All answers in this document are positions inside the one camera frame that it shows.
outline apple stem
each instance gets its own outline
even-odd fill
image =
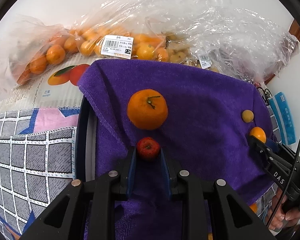
[[[148,97],[147,98],[147,103],[153,108],[155,109],[155,106],[152,104],[152,101],[150,100],[151,98],[160,98],[161,96],[153,96],[153,97]]]

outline pink fabric patch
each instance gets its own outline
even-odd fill
[[[65,117],[57,108],[39,109],[33,132],[43,132],[67,126],[77,126],[79,115]]]

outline barcode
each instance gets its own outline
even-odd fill
[[[209,60],[208,56],[199,56],[200,60]]]
[[[105,47],[116,49],[119,45],[118,41],[106,41]]]

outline blue package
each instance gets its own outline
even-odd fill
[[[282,92],[268,99],[278,122],[282,144],[291,145],[296,142],[296,133],[287,99]]]

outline small red fruit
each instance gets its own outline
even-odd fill
[[[145,137],[138,141],[137,152],[145,161],[152,161],[159,155],[160,145],[151,137]]]
[[[77,65],[76,67],[74,67],[71,72],[70,72],[70,82],[74,85],[77,86],[77,83],[79,81],[79,79],[81,78],[81,76],[83,75],[83,73],[86,71],[86,69],[89,67],[88,64],[81,64],[81,65]]]

